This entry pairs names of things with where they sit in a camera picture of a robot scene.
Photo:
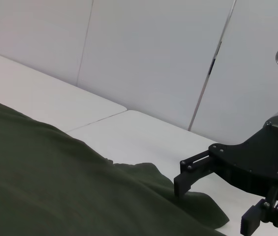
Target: green fabric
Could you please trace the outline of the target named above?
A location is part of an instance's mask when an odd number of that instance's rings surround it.
[[[154,165],[113,165],[0,104],[0,235],[221,236],[227,221],[205,194],[175,199]]]

